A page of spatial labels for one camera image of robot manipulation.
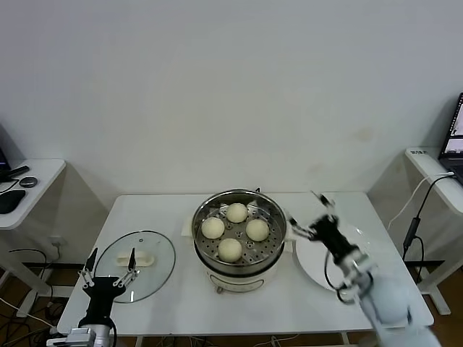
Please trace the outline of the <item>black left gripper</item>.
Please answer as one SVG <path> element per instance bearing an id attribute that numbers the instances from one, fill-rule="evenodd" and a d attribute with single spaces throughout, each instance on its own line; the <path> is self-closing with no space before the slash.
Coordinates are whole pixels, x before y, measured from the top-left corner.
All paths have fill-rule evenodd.
<path id="1" fill-rule="evenodd" d="M 105 325 L 112 327 L 111 309 L 116 297 L 122 295 L 122 288 L 127 288 L 137 277 L 135 249 L 132 249 L 126 273 L 117 277 L 94 277 L 98 248 L 95 248 L 86 260 L 79 276 L 83 280 L 83 291 L 90 297 L 86 315 L 79 321 L 78 327 L 85 325 Z"/>

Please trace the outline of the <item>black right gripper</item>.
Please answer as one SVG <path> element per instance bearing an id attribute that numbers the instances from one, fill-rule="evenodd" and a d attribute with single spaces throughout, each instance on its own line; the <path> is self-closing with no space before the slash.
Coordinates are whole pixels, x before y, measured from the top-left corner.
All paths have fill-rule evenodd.
<path id="1" fill-rule="evenodd" d="M 294 217 L 289 215 L 286 219 L 291 226 L 292 232 L 310 241 L 321 242 L 333 255 L 334 259 L 344 259 L 354 250 L 358 250 L 358 246 L 351 244 L 339 231 L 339 219 L 335 202 L 322 193 L 314 191 L 312 193 L 325 208 L 322 217 L 312 223 L 310 227 L 303 227 Z"/>

